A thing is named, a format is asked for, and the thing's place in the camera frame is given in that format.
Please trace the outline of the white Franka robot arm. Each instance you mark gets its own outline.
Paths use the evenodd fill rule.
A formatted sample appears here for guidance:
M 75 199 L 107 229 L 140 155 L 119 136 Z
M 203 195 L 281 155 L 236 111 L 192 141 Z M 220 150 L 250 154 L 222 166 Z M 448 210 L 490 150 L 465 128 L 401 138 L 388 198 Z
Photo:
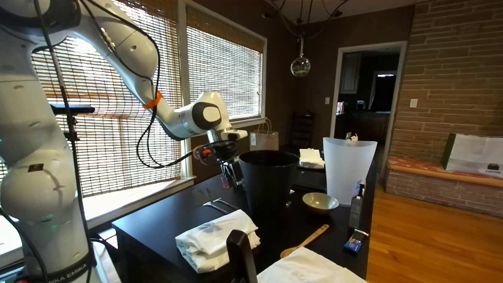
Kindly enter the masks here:
M 228 146 L 247 133 L 231 125 L 215 91 L 171 106 L 159 89 L 159 45 L 113 0 L 0 0 L 0 25 L 2 213 L 22 239 L 16 283 L 104 283 L 83 209 L 75 111 L 63 106 L 68 125 L 58 124 L 33 55 L 79 37 L 116 69 L 170 138 L 204 135 Z

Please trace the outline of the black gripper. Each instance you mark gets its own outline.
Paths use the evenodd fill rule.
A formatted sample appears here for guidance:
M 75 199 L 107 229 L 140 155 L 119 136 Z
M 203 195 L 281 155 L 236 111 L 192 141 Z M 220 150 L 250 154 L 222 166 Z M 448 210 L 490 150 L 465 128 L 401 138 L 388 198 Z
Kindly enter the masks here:
M 214 150 L 215 160 L 218 161 L 223 171 L 225 187 L 231 188 L 233 185 L 242 185 L 242 171 L 239 169 L 237 146 L 234 141 L 215 141 L 211 143 L 211 149 Z

